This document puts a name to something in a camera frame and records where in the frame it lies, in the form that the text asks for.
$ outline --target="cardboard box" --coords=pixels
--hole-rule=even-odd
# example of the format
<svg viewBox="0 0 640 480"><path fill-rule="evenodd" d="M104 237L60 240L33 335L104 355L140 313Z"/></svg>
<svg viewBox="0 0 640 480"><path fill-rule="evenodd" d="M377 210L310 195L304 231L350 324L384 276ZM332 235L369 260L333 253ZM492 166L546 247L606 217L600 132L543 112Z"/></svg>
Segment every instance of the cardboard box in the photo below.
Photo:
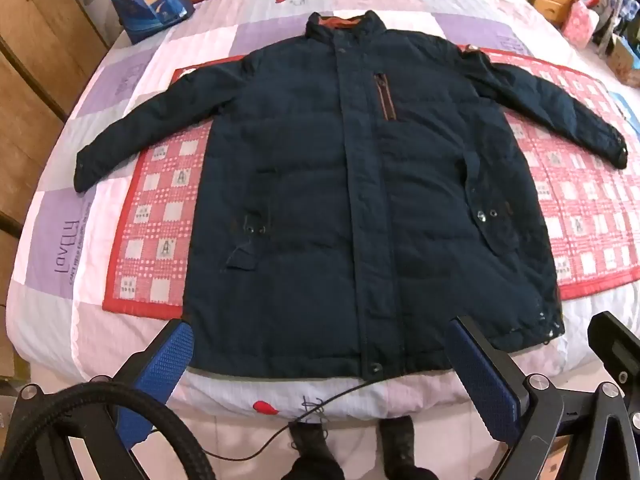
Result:
<svg viewBox="0 0 640 480"><path fill-rule="evenodd" d="M4 441L9 430L9 421L11 421L17 396L18 392L9 383L0 381L0 452L4 449Z"/></svg>
<svg viewBox="0 0 640 480"><path fill-rule="evenodd" d="M613 52L607 59L607 65L622 84L640 88L640 59L625 38L614 35L613 41Z"/></svg>

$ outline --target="red checkered blanket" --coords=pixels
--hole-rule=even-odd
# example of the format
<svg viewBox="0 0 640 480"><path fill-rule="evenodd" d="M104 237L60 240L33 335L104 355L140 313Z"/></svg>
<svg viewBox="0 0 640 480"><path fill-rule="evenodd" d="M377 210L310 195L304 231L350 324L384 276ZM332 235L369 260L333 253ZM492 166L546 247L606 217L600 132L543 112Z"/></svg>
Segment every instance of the red checkered blanket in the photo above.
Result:
<svg viewBox="0 0 640 480"><path fill-rule="evenodd" d="M621 172L505 110L536 183L561 297L579 298L639 279L640 142L604 86L566 67L485 52L493 61L521 66L561 86L617 127L627 141L629 166ZM173 80L194 68L177 70ZM187 128L140 154L111 251L104 310L159 319L181 316L210 127L211 121Z"/></svg>

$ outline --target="orange zipper trim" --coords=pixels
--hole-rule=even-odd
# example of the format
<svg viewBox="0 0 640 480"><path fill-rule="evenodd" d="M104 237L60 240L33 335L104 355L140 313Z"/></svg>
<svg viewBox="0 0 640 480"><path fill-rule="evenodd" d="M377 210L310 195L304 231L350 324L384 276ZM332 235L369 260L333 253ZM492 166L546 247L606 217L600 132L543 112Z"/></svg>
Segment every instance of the orange zipper trim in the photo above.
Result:
<svg viewBox="0 0 640 480"><path fill-rule="evenodd" d="M385 74L374 74L376 80L376 86L378 87L378 95L380 96L380 104L382 105L382 111L387 121L395 121L398 119L396 116L396 108L394 102L391 99L391 92L389 91L389 81L386 80Z"/></svg>

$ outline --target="wooden wardrobe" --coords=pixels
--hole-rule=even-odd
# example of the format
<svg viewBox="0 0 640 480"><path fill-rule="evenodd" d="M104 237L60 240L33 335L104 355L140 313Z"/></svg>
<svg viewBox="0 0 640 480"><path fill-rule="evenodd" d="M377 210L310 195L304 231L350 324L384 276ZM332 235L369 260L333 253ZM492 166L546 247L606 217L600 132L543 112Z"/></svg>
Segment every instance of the wooden wardrobe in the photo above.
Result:
<svg viewBox="0 0 640 480"><path fill-rule="evenodd" d="M0 303L40 174L106 52L77 0L0 0Z"/></svg>

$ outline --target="red heart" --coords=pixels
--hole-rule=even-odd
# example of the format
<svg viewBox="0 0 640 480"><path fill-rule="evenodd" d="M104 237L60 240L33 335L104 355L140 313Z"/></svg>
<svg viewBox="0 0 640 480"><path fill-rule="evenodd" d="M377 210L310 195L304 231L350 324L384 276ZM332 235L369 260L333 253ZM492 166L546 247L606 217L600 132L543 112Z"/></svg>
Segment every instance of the red heart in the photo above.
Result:
<svg viewBox="0 0 640 480"><path fill-rule="evenodd" d="M254 402L254 410L263 415L277 415L278 413L280 413L268 402L264 402L263 400L256 400Z"/></svg>

